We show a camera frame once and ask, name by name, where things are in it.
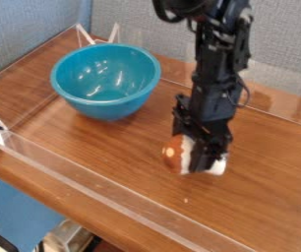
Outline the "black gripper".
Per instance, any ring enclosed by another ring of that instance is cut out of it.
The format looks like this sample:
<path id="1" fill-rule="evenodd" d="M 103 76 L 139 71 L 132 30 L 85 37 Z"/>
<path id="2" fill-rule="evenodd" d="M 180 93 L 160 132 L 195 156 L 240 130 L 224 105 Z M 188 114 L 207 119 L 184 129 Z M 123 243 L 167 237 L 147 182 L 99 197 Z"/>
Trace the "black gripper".
<path id="1" fill-rule="evenodd" d="M 172 135 L 184 134 L 195 141 L 189 152 L 188 172 L 224 171 L 232 134 L 228 122 L 236 104 L 227 94 L 176 95 Z"/>

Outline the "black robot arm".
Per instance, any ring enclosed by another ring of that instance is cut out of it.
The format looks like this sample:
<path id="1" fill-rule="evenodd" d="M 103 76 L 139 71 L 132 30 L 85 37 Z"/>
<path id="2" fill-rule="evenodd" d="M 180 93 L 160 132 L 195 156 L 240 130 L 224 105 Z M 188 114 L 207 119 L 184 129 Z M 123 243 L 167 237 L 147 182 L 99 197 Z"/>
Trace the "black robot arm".
<path id="1" fill-rule="evenodd" d="M 220 175 L 232 142 L 228 122 L 242 106 L 240 96 L 250 93 L 239 76 L 251 57 L 250 0 L 152 0 L 152 4 L 161 21 L 185 21 L 195 34 L 191 94 L 176 96 L 164 161 L 180 175 Z"/>

